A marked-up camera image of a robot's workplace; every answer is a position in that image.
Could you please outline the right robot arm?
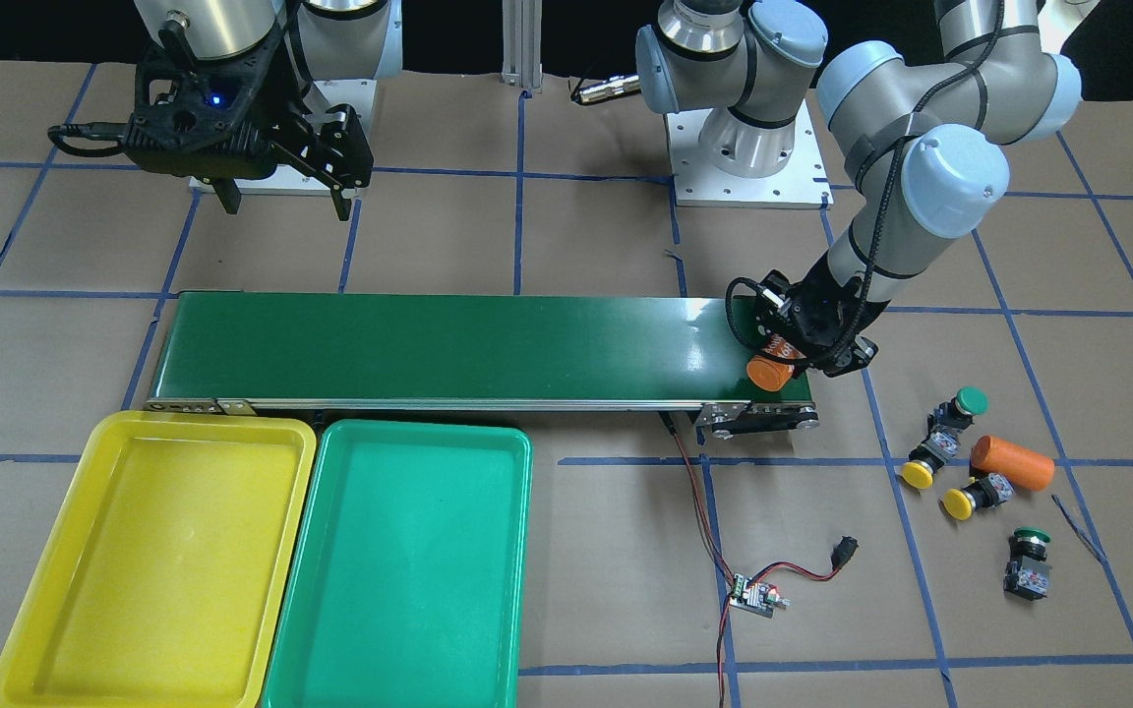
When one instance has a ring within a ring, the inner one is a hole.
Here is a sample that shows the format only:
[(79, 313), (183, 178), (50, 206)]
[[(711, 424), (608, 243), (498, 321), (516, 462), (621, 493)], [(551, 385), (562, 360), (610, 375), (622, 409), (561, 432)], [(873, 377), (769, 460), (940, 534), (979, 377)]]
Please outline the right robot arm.
[(374, 156), (358, 108), (323, 82), (403, 69), (397, 1), (140, 1), (151, 43), (135, 76), (121, 145), (136, 165), (211, 187), (237, 213), (239, 181), (278, 167), (324, 185), (351, 217)]

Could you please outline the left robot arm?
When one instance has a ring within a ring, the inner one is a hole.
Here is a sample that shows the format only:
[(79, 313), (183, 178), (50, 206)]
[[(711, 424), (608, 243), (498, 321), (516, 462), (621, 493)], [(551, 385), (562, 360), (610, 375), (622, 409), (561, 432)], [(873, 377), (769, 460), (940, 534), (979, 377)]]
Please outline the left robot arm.
[(729, 327), (756, 385), (867, 367), (864, 329), (1006, 193), (1003, 148), (1074, 116), (1082, 76), (1043, 52), (1039, 12), (1036, 1), (938, 1), (944, 57), (927, 66), (881, 40), (827, 58), (827, 26), (800, 1), (665, 1), (639, 29), (644, 102), (658, 116), (704, 112), (696, 142), (715, 173), (763, 187), (782, 173), (813, 89), (864, 199), (801, 281), (736, 278), (752, 313), (741, 325), (729, 312)]

